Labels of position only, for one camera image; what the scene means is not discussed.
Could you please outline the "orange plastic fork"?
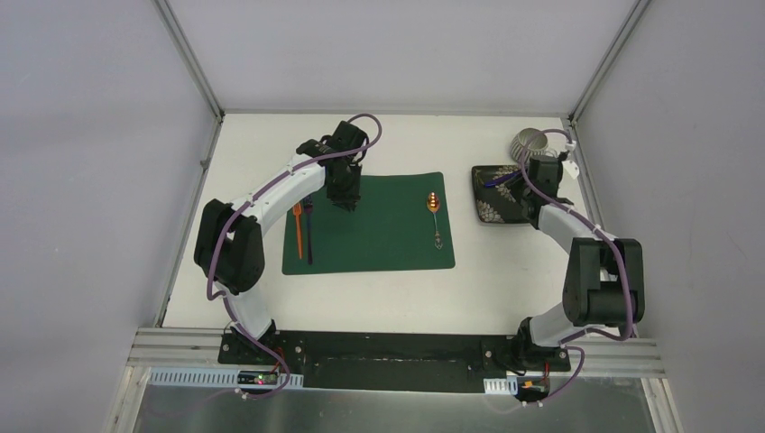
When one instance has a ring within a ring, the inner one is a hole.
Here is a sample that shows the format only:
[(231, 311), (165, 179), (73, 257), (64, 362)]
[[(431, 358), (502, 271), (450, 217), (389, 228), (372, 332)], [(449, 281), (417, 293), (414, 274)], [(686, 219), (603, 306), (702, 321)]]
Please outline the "orange plastic fork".
[(295, 221), (296, 245), (297, 245), (298, 257), (300, 260), (302, 260), (303, 259), (303, 243), (302, 243), (302, 224), (301, 224), (301, 215), (302, 215), (301, 202), (298, 202), (297, 204), (293, 206), (292, 214)]

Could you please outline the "gold copper spoon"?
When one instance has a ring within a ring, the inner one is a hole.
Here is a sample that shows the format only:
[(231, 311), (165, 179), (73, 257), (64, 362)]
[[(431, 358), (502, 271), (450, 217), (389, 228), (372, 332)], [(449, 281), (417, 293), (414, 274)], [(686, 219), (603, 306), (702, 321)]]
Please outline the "gold copper spoon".
[(433, 218), (433, 226), (434, 226), (434, 246), (437, 249), (441, 249), (443, 247), (443, 241), (441, 234), (439, 232), (438, 228), (438, 211), (440, 209), (440, 200), (438, 198), (438, 195), (435, 191), (431, 191), (428, 194), (427, 197), (427, 208), (432, 215)]

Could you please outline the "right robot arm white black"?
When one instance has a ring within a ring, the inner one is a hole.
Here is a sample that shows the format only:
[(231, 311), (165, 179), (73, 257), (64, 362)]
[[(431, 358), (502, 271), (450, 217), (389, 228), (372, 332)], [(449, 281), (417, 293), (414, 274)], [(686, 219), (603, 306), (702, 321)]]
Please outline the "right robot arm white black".
[(644, 313), (641, 244), (606, 233), (558, 198), (562, 174), (559, 159), (532, 157), (521, 165), (522, 186), (512, 189), (529, 223), (568, 255), (560, 302), (524, 319), (513, 339), (513, 361), (526, 370), (587, 334), (625, 341)]

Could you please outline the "black floral square plate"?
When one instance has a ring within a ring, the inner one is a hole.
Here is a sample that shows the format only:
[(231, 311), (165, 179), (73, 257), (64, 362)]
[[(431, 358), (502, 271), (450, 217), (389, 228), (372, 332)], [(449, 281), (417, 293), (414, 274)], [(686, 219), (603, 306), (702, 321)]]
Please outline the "black floral square plate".
[(474, 194), (475, 209), (480, 222), (485, 224), (523, 224), (521, 206), (512, 197), (508, 181), (496, 188), (485, 188), (484, 183), (512, 171), (520, 170), (518, 165), (477, 165), (471, 168), (470, 179)]

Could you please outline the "blue plastic knife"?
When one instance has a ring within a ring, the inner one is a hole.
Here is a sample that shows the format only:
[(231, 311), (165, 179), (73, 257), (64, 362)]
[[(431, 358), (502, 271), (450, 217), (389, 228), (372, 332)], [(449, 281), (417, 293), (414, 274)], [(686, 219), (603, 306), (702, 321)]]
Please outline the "blue plastic knife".
[(500, 176), (500, 177), (498, 177), (496, 179), (488, 180), (488, 181), (486, 181), (484, 183), (484, 187), (485, 188), (496, 188), (499, 185), (502, 185), (502, 184), (504, 184), (504, 183), (506, 183), (508, 181), (514, 180), (515, 178), (517, 178), (520, 175), (520, 173), (521, 173), (520, 170), (516, 170), (516, 171), (512, 171), (510, 173), (504, 174), (504, 175), (502, 175), (502, 176)]

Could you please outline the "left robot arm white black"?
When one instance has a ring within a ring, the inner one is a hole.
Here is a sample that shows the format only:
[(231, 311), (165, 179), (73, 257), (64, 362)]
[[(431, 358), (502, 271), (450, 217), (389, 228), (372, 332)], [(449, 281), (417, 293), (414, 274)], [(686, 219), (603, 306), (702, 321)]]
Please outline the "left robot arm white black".
[(332, 205), (355, 211), (361, 162), (375, 142), (354, 119), (344, 120), (333, 133), (299, 145), (254, 191), (229, 202), (212, 199), (204, 206), (194, 262), (207, 278), (207, 298), (222, 299), (244, 336), (240, 351), (252, 364), (268, 363), (275, 352), (275, 341), (265, 334), (272, 314), (256, 287), (265, 270), (265, 235), (302, 199), (321, 190)]

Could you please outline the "purple metallic fork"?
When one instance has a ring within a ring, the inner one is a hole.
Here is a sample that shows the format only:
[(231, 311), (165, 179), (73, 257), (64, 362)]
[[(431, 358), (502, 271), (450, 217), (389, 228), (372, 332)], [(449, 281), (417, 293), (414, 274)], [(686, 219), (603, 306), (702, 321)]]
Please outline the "purple metallic fork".
[(307, 262), (309, 265), (313, 264), (313, 251), (312, 251), (312, 227), (311, 216), (313, 212), (313, 201), (310, 195), (306, 196), (302, 202), (303, 212), (306, 215), (306, 241), (307, 241)]

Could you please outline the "grey ribbed mug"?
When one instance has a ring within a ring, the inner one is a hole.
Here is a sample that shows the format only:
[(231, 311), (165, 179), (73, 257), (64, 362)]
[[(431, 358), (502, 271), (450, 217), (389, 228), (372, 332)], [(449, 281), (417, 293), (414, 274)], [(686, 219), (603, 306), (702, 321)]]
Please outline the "grey ribbed mug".
[(525, 128), (511, 140), (510, 155), (517, 161), (526, 161), (531, 156), (557, 156), (549, 146), (548, 137), (536, 128)]

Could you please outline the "green placemat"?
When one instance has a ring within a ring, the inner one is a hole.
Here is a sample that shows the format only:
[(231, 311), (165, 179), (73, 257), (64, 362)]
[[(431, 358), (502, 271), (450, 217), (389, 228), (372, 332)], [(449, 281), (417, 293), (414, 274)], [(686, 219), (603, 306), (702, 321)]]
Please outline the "green placemat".
[[(456, 265), (445, 179), (441, 172), (364, 175), (353, 212), (331, 204), (325, 190), (312, 194), (313, 264), (307, 262), (306, 217), (301, 217), (303, 259), (298, 257), (295, 221), (286, 215), (281, 271), (285, 275), (397, 272), (452, 269)], [(438, 228), (443, 247), (434, 246), (429, 192), (440, 200)]]

